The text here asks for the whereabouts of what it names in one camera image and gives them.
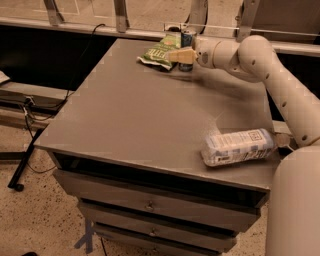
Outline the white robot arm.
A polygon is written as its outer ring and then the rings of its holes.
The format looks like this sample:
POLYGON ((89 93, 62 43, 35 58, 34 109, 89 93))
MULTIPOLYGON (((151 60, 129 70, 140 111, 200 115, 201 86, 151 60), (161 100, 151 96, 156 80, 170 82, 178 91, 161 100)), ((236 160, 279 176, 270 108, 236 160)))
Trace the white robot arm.
POLYGON ((259 35, 241 42, 199 37, 192 46, 168 52, 166 58, 197 62, 265 85, 298 145, 273 176, 266 256, 320 256, 320 100, 259 35))

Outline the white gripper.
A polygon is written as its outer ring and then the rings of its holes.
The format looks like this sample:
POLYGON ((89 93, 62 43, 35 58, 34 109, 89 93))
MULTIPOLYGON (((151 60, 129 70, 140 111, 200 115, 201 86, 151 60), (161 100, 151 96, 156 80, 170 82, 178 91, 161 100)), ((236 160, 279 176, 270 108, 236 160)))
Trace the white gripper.
POLYGON ((166 53, 166 59, 182 64, 193 64, 197 60, 200 66, 214 69, 214 52, 219 43, 220 41, 217 39, 197 38, 195 50, 191 47, 171 50, 166 53))

